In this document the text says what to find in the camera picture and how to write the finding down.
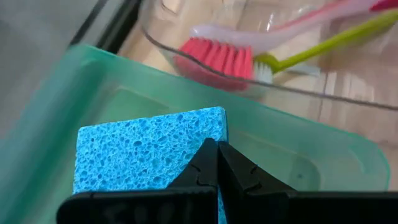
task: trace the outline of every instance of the green brush handle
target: green brush handle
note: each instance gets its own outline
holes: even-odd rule
[[[308,49],[302,53],[294,55],[288,59],[278,62],[275,57],[269,54],[262,54],[255,58],[260,62],[268,64],[274,73],[285,70],[300,62],[310,59],[318,54],[330,51],[335,47],[339,47],[358,40],[360,38],[369,36],[377,31],[383,30],[392,26],[398,20],[398,10],[391,10],[385,12],[375,19],[365,22],[355,28],[346,30],[334,37],[318,44],[317,46]]]

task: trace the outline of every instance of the blue sponge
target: blue sponge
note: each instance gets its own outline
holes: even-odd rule
[[[164,189],[205,138],[228,140],[223,108],[83,127],[78,132],[73,193]],[[222,205],[219,210],[219,222],[224,223]]]

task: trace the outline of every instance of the scrub brush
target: scrub brush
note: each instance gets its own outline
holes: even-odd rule
[[[264,53],[254,59],[250,47],[235,47],[208,39],[191,38],[180,50],[194,60],[176,56],[175,64],[181,74],[205,85],[227,91],[245,90],[248,83],[244,80],[259,80],[271,83],[274,73],[285,70],[318,54],[335,47],[367,37],[393,25],[398,20],[398,11],[389,11],[375,19],[346,30],[319,45],[286,60],[278,61],[274,56]]]
[[[395,7],[398,7],[398,0],[340,0],[265,33],[242,32],[214,24],[202,24],[192,27],[190,36],[226,42],[235,47],[251,46],[253,54],[259,55],[334,19]]]

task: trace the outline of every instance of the wooden surface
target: wooden surface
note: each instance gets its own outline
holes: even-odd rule
[[[262,23],[264,20],[259,19],[259,17],[270,18],[270,13],[262,9],[248,10],[247,6],[250,4],[237,4],[234,0],[208,0],[208,4],[204,4],[203,1],[165,0],[164,5],[167,10],[159,7],[159,10],[155,11],[154,16],[158,20],[150,25],[148,32],[158,42],[177,49],[188,39],[190,27],[202,22],[217,21],[235,29],[263,31],[270,25]],[[294,4],[294,7],[305,6],[303,9],[307,10],[308,6],[319,7],[326,2],[326,0],[299,0],[294,3],[288,0],[263,1],[271,4],[289,3]],[[222,8],[223,4],[230,6],[231,3],[234,7],[224,9],[220,15],[219,8]],[[286,19],[283,18],[286,16],[284,14],[275,15],[279,16],[279,19]],[[286,58],[361,21],[364,21],[363,16],[324,24],[271,50],[271,53],[278,58]],[[398,88],[396,88],[398,57],[395,56],[398,54],[397,37],[398,26],[395,26],[387,34],[366,44],[339,49],[311,60],[309,64],[321,68],[322,72],[318,77],[283,72],[275,76],[274,84],[398,106]],[[143,36],[140,29],[131,31],[119,54],[159,70],[177,74],[159,49]],[[390,188],[398,190],[398,112],[273,89],[267,90],[264,96],[255,100],[298,116],[362,134],[375,141],[383,149],[391,165]]]

